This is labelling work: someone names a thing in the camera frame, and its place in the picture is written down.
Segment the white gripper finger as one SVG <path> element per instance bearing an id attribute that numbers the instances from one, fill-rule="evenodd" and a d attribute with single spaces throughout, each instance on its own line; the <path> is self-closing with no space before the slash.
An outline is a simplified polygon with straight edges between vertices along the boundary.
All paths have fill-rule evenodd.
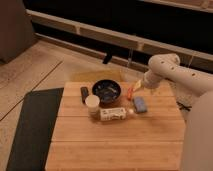
<path id="1" fill-rule="evenodd" d="M 142 87 L 142 80 L 138 80 L 133 86 L 133 92 L 137 91 Z"/>

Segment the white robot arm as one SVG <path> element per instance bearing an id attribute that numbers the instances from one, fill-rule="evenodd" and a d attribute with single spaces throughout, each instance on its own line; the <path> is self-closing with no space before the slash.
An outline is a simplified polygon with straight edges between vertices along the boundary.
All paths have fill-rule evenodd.
<path id="1" fill-rule="evenodd" d="M 180 171 L 213 171 L 213 74 L 181 66 L 174 53 L 154 55 L 140 82 L 153 89 L 163 79 L 180 86 L 178 101 L 191 107 L 183 115 L 186 129 Z"/>

